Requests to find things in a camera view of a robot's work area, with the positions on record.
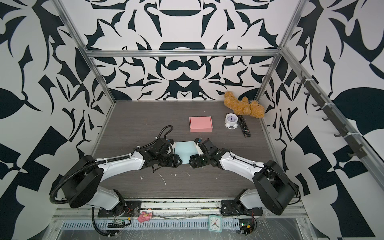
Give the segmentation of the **pink paper box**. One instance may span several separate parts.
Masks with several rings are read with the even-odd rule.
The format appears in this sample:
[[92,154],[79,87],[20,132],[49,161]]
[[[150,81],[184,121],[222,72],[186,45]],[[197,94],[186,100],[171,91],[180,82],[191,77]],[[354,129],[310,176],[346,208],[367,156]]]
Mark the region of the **pink paper box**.
[[209,133],[213,130],[212,117],[189,117],[191,133]]

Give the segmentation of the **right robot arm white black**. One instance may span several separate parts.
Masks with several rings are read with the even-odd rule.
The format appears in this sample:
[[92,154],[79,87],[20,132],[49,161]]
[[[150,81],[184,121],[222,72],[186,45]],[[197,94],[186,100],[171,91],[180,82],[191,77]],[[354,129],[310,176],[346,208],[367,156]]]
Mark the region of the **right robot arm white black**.
[[210,139],[195,139],[195,144],[198,153],[192,155],[189,160],[194,169],[211,165],[236,173],[255,185],[253,190],[242,190],[233,200],[223,200],[223,216],[250,216],[253,210],[261,212],[262,208],[280,216],[291,200],[299,194],[298,186],[274,161],[251,161],[231,150],[217,148]]

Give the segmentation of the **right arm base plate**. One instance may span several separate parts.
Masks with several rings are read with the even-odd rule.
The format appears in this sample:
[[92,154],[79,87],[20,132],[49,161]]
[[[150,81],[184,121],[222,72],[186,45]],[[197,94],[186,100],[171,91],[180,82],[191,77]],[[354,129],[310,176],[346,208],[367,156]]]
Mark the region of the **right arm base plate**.
[[229,216],[262,216],[262,208],[247,209],[240,201],[236,200],[222,200],[221,201],[221,215]]

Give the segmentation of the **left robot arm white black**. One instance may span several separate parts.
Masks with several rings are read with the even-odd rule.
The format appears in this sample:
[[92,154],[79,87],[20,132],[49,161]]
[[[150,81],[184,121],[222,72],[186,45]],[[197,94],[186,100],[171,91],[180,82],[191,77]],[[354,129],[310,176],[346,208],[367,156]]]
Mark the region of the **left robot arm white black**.
[[183,162],[175,154],[175,142],[158,138],[152,144],[137,148],[132,153],[95,159],[91,155],[82,157],[60,180],[50,193],[54,205],[69,204],[76,209],[82,206],[103,208],[119,216],[127,204],[117,190],[108,190],[100,183],[126,172],[153,168],[177,168]]

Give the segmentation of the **light blue paper box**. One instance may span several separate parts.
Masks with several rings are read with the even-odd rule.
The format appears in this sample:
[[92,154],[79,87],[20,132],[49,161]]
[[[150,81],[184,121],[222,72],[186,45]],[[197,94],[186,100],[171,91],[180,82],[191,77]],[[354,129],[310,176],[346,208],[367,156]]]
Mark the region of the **light blue paper box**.
[[175,142],[174,153],[180,157],[183,165],[189,164],[191,156],[199,154],[194,141]]

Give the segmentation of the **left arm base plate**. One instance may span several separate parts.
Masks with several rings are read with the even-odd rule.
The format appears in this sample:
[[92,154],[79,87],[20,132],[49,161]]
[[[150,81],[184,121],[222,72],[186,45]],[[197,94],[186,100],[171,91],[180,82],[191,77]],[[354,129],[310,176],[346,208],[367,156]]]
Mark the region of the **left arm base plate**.
[[99,209],[99,218],[137,217],[141,211],[141,201],[125,201],[118,203],[112,210]]

